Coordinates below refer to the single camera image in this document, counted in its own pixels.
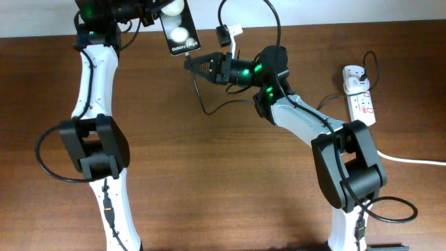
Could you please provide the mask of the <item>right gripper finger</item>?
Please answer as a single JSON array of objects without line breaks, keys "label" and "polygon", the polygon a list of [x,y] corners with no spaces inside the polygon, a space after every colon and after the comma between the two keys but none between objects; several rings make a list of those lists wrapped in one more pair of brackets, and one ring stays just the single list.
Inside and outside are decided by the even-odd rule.
[{"label": "right gripper finger", "polygon": [[184,62],[184,69],[187,70],[215,70],[221,59],[221,52],[213,52],[210,54],[205,54],[203,56],[198,56],[195,58],[187,57]]},{"label": "right gripper finger", "polygon": [[216,83],[216,79],[217,79],[217,74],[215,72],[214,69],[212,68],[207,68],[207,69],[198,69],[198,68],[190,68],[190,72],[200,76],[201,78],[207,80],[208,82],[211,83]]}]

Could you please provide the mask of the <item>black smartphone with white circles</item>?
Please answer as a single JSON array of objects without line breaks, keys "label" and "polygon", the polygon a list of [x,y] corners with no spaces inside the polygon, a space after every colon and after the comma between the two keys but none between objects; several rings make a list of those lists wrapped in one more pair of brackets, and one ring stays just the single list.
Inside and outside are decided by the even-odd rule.
[{"label": "black smartphone with white circles", "polygon": [[172,56],[201,48],[201,42],[186,0],[175,0],[161,9],[160,20]]}]

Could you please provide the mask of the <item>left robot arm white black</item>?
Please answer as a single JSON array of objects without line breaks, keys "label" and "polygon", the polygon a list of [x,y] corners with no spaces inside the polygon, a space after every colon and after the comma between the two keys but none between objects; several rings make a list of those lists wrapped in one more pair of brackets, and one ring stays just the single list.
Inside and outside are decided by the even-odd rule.
[{"label": "left robot arm white black", "polygon": [[139,20],[150,26],[168,1],[77,1],[77,41],[82,76],[71,119],[59,128],[80,182],[88,183],[98,203],[107,250],[143,248],[127,191],[128,141],[112,116],[112,95],[121,43],[119,24]]}]

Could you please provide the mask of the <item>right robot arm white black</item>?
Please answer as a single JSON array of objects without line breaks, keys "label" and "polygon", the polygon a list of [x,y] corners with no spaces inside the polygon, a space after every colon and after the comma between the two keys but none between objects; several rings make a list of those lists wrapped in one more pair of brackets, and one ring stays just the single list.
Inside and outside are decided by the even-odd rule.
[{"label": "right robot arm white black", "polygon": [[368,126],[346,123],[320,113],[288,85],[284,47],[267,46],[253,61],[213,52],[184,68],[213,84],[257,87],[254,106],[260,117],[292,132],[312,149],[318,184],[332,206],[329,250],[368,250],[364,235],[372,201],[386,184],[384,166]]}]

